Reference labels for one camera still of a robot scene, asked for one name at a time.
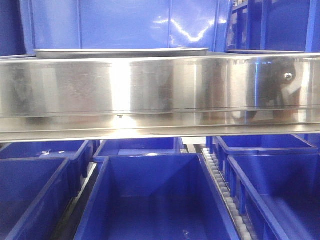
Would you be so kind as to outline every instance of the stainless steel rail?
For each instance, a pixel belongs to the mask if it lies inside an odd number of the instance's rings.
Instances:
[[[320,131],[320,53],[0,61],[0,142]]]

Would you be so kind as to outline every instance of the metal screw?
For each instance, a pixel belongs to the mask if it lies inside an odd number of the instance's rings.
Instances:
[[[287,72],[284,74],[284,79],[288,82],[291,81],[293,77],[294,77],[293,74],[290,72]]]

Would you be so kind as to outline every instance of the blue plastic bin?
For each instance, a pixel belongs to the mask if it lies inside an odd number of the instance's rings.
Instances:
[[[318,0],[248,0],[232,10],[228,49],[320,51]]]
[[[48,141],[48,142],[16,142],[0,149],[0,159],[20,158],[69,158],[72,166],[70,187],[77,196],[82,188],[82,178],[86,178],[88,164],[93,154],[90,141]]]
[[[231,196],[257,239],[318,240],[318,154],[229,156]]]
[[[0,161],[0,239],[46,240],[71,200],[70,161]]]
[[[19,0],[1,0],[0,57],[25,53]]]
[[[224,170],[228,155],[312,154],[318,148],[296,135],[218,136],[216,152],[219,170]]]
[[[175,47],[206,47],[224,52],[233,1],[19,2],[26,52],[33,54],[34,49]]]
[[[239,240],[202,156],[107,157],[76,240]]]
[[[104,140],[95,153],[95,162],[107,156],[179,154],[184,149],[181,137],[133,138]]]

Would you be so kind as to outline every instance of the stainless steel tray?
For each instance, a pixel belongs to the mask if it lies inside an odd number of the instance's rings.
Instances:
[[[23,57],[0,76],[0,143],[320,133],[320,53]]]
[[[155,49],[36,49],[38,59],[105,59],[205,56],[208,48]]]

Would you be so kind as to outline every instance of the bin bottom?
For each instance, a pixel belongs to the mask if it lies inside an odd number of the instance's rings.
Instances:
[[[318,240],[320,202],[311,196],[261,196],[290,239]]]
[[[6,239],[32,201],[0,202],[0,240]]]
[[[191,197],[121,197],[112,204],[109,224],[109,240],[208,239]]]

